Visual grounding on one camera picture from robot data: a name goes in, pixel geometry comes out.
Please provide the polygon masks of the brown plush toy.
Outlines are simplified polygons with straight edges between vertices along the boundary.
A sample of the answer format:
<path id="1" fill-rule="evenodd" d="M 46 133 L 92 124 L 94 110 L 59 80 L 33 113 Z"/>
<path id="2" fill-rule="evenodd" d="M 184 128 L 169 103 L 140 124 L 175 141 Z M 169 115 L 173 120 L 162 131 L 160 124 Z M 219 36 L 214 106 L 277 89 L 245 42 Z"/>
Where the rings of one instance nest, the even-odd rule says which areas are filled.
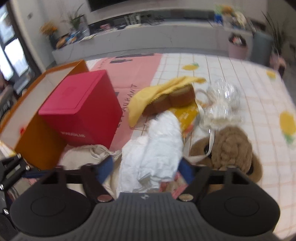
<path id="1" fill-rule="evenodd" d="M 196 164 L 224 171 L 229 166 L 238 168 L 251 181 L 258 183 L 263 175 L 262 164 L 253 152 L 247 134 L 238 126 L 227 126 L 215 133 L 212 149 L 210 138 L 198 140 L 191 146 L 189 156 L 204 157 Z"/>

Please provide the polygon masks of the white cloth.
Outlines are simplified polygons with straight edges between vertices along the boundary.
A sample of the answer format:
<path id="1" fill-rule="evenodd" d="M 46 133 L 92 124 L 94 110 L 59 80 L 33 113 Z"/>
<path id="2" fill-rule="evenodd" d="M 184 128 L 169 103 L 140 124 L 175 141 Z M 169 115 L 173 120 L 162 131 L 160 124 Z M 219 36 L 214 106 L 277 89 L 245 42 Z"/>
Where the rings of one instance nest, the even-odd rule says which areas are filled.
<path id="1" fill-rule="evenodd" d="M 161 183 L 175 178 L 183 147 L 177 117 L 168 110 L 157 115 L 146 135 L 123 146 L 116 194 L 159 192 Z"/>

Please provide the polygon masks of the yellow snack packet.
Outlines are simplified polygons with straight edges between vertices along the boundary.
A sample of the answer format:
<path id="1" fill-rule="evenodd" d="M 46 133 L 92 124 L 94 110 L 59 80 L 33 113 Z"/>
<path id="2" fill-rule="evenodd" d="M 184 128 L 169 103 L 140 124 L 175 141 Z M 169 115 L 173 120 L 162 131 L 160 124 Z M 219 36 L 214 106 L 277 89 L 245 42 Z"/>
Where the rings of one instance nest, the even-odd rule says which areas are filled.
<path id="1" fill-rule="evenodd" d="M 170 108 L 170 111 L 178 119 L 182 136 L 184 139 L 186 139 L 194 129 L 195 121 L 199 114 L 198 105 L 196 102 L 192 102 L 188 106 L 182 108 Z"/>

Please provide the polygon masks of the yellow cloth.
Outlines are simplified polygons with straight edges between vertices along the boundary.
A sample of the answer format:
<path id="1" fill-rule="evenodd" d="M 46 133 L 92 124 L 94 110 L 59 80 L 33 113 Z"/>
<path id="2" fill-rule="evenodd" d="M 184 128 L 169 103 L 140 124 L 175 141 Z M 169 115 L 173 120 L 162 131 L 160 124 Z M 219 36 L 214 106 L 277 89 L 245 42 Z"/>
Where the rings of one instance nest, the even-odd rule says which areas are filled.
<path id="1" fill-rule="evenodd" d="M 130 99 L 130 102 L 127 106 L 129 126 L 133 128 L 137 124 L 139 118 L 142 116 L 142 112 L 144 111 L 145 107 L 161 95 L 169 94 L 174 90 L 182 88 L 188 84 L 203 84 L 205 82 L 206 79 L 202 77 L 182 76 L 171 79 L 164 84 L 149 86 L 140 90 Z"/>

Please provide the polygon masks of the clear plastic item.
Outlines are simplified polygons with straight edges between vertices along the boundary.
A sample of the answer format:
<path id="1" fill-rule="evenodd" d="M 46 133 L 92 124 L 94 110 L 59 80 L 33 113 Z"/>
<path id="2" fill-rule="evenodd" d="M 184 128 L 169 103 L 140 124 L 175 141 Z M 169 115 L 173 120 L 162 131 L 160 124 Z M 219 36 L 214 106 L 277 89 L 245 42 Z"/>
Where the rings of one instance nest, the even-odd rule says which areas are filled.
<path id="1" fill-rule="evenodd" d="M 203 93 L 208 98 L 208 105 L 199 107 L 201 128 L 219 131 L 241 123 L 240 92 L 235 85 L 219 79 Z"/>

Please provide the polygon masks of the brown bear shaped sponge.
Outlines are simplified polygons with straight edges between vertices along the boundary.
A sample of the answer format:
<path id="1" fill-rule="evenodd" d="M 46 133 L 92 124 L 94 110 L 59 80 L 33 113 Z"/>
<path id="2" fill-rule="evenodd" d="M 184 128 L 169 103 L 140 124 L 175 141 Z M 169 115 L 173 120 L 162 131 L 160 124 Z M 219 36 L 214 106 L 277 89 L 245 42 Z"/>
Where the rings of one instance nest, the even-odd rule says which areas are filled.
<path id="1" fill-rule="evenodd" d="M 176 89 L 169 94 L 163 94 L 148 104 L 142 116 L 161 113 L 170 108 L 183 108 L 195 101 L 195 92 L 192 84 Z"/>

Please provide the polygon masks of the orange cardboard storage box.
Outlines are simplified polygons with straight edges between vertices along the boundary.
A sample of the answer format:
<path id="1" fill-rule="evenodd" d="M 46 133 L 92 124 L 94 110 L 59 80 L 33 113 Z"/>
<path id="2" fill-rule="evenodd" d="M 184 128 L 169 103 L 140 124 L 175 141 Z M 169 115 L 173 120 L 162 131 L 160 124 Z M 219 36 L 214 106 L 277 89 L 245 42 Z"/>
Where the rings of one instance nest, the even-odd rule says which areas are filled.
<path id="1" fill-rule="evenodd" d="M 84 60 L 53 67 L 41 74 L 1 122 L 1 143 L 40 170 L 57 166 L 66 142 L 38 115 L 49 95 L 67 76 L 85 73 Z"/>

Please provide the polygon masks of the red Wonderlab box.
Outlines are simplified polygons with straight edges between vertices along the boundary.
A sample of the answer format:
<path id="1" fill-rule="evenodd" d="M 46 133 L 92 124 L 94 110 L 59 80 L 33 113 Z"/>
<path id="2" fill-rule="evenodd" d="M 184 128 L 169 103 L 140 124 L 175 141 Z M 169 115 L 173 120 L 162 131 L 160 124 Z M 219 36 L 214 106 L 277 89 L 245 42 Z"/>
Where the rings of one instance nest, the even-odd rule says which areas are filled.
<path id="1" fill-rule="evenodd" d="M 38 111 L 69 145 L 111 146 L 122 116 L 106 70 L 67 76 Z"/>

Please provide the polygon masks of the checked lemon tablecloth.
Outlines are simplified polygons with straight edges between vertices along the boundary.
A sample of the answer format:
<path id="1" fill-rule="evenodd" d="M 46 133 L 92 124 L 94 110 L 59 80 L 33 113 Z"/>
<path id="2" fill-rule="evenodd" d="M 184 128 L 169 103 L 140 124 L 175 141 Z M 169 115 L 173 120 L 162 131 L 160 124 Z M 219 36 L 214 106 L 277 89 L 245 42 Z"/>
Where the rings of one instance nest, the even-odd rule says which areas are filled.
<path id="1" fill-rule="evenodd" d="M 295 236 L 295 105 L 278 73 L 248 61 L 187 53 L 108 57 L 86 64 L 91 71 L 108 71 L 124 113 L 130 98 L 144 87 L 183 76 L 203 78 L 193 86 L 204 112 L 189 134 L 185 153 L 210 130 L 239 126 L 262 164 L 259 185 L 280 206 L 275 234 Z"/>

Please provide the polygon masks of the pink printed mat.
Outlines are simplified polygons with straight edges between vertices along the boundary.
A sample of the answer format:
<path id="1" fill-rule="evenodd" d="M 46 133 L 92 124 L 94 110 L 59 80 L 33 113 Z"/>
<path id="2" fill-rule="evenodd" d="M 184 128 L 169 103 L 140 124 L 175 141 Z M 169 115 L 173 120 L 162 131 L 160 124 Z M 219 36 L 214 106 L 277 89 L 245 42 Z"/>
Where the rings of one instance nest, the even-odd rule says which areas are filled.
<path id="1" fill-rule="evenodd" d="M 110 150 L 120 150 L 131 138 L 133 129 L 128 124 L 128 104 L 140 90 L 150 86 L 158 71 L 162 54 L 135 54 L 87 60 L 90 71 L 105 69 L 122 109 Z"/>

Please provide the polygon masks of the pink waste bin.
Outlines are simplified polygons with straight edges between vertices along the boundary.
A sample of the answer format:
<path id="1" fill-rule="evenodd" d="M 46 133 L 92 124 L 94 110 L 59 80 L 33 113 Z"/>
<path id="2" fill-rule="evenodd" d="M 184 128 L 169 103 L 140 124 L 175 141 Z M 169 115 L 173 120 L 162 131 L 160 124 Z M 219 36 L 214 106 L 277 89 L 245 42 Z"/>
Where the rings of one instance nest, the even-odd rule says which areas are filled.
<path id="1" fill-rule="evenodd" d="M 239 34 L 231 33 L 228 38 L 228 55 L 230 58 L 245 60 L 248 46 L 246 40 Z"/>

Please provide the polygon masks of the pink small heater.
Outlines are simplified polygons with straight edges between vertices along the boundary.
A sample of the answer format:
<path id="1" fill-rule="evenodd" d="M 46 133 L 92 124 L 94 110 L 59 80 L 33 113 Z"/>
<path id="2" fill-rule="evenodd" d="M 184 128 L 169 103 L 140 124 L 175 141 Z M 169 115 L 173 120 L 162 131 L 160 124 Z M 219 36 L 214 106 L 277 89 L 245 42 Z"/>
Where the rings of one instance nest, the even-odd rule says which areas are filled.
<path id="1" fill-rule="evenodd" d="M 284 58 L 277 51 L 277 49 L 272 50 L 269 64 L 270 64 L 270 67 L 276 70 L 281 77 L 284 76 L 284 73 L 286 70 L 286 63 Z"/>

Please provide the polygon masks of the dried flowers vase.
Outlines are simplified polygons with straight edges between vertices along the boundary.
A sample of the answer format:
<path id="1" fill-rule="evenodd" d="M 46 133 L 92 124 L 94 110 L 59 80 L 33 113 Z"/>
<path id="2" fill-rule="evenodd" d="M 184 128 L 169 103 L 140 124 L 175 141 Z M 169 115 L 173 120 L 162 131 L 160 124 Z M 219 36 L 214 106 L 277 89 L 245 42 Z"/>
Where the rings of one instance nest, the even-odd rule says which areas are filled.
<path id="1" fill-rule="evenodd" d="M 55 35 L 57 32 L 57 27 L 53 22 L 46 22 L 44 25 L 40 27 L 40 33 L 47 36 L 52 48 L 56 50 L 56 44 L 58 43 L 58 39 Z"/>

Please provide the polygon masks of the green potted plant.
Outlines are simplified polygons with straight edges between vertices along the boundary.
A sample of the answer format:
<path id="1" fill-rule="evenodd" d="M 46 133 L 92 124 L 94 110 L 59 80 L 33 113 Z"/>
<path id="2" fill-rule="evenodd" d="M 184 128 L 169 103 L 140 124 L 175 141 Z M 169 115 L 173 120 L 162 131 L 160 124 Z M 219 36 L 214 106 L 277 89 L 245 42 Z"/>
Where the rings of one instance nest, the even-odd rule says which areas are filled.
<path id="1" fill-rule="evenodd" d="M 62 23 L 67 23 L 71 27 L 71 33 L 73 33 L 79 40 L 90 36 L 90 29 L 86 16 L 80 12 L 80 9 L 83 7 L 83 4 L 79 7 L 67 13 L 67 19 L 62 20 Z"/>

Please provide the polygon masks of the tall leafy floor plant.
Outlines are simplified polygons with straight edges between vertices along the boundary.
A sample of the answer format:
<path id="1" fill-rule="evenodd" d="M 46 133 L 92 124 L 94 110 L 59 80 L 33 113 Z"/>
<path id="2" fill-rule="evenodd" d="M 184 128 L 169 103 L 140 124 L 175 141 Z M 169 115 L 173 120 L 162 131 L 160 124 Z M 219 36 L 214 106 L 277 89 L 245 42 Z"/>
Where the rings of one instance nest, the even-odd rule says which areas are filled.
<path id="1" fill-rule="evenodd" d="M 289 39 L 288 34 L 286 33 L 287 26 L 289 23 L 288 19 L 285 19 L 283 21 L 283 24 L 279 25 L 278 22 L 274 21 L 269 13 L 262 13 L 265 17 L 269 27 L 271 28 L 273 40 L 274 40 L 274 48 L 277 50 L 279 55 L 282 55 L 282 48 L 285 44 L 285 42 Z"/>

